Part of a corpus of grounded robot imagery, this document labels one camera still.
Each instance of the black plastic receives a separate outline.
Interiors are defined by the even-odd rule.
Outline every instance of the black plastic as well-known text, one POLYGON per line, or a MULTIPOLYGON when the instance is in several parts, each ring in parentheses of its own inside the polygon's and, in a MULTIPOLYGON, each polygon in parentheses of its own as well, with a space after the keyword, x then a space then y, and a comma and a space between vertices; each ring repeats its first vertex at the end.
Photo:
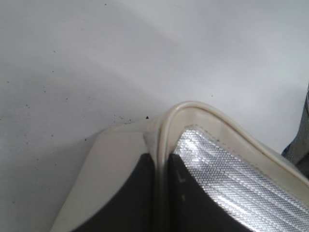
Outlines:
POLYGON ((73 232, 150 232, 154 175, 151 156, 141 155, 132 174, 116 195, 73 232))

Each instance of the reflective silver material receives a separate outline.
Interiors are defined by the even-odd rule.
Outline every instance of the reflective silver material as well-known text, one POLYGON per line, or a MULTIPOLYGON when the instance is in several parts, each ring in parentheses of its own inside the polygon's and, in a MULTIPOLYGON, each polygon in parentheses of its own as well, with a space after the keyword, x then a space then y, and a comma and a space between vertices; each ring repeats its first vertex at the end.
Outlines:
POLYGON ((255 232, 308 232, 309 210, 252 166, 198 130, 186 130, 175 154, 204 191, 255 232))

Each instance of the white wall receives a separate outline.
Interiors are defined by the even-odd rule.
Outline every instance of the white wall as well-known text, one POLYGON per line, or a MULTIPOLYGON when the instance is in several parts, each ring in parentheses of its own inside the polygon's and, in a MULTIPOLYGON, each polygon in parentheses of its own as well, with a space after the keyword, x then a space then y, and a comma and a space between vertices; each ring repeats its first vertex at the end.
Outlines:
POLYGON ((184 100, 281 152, 309 80, 308 12, 305 0, 0 1, 1 231, 48 231, 92 135, 184 100))

